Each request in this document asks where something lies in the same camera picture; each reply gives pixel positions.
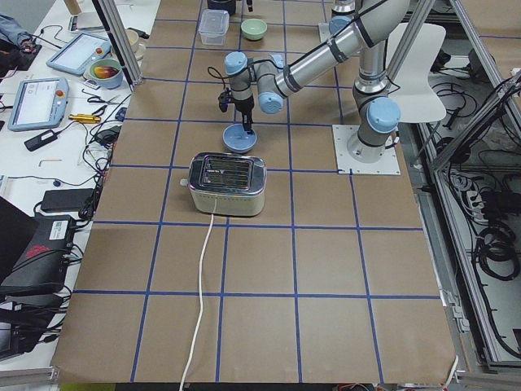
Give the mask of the black gripper toaster side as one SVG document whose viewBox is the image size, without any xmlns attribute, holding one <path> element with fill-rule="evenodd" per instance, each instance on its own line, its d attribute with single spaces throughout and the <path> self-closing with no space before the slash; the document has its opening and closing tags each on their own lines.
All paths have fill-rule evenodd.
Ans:
<svg viewBox="0 0 521 391">
<path fill-rule="evenodd" d="M 252 110 L 255 107 L 255 101 L 253 97 L 248 97 L 246 99 L 235 99 L 234 104 L 236 109 L 242 115 L 242 126 L 243 130 L 247 134 L 253 134 L 252 129 Z"/>
</svg>

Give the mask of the robot arm by green bowl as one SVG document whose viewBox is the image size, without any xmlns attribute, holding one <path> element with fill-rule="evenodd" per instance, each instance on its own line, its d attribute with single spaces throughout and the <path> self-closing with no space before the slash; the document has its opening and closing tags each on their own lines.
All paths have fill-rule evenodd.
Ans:
<svg viewBox="0 0 521 391">
<path fill-rule="evenodd" d="M 335 0 L 328 24 L 330 34 L 336 34 L 349 25 L 362 5 L 362 0 Z"/>
</svg>

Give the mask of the robot arm by toaster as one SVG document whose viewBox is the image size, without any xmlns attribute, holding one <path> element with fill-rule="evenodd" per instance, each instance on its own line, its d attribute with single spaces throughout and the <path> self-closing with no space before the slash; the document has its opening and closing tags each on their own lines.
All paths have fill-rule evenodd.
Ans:
<svg viewBox="0 0 521 391">
<path fill-rule="evenodd" d="M 336 1 L 328 24 L 329 37 L 294 62 L 279 55 L 249 58 L 241 51 L 224 60 L 226 76 L 218 97 L 219 109 L 233 104 L 241 126 L 252 134 L 252 111 L 258 103 L 266 114 L 282 110 L 284 99 L 358 53 L 359 71 L 353 97 L 361 115 L 370 99 L 387 97 L 386 48 L 389 35 L 409 9 L 408 1 Z"/>
</svg>

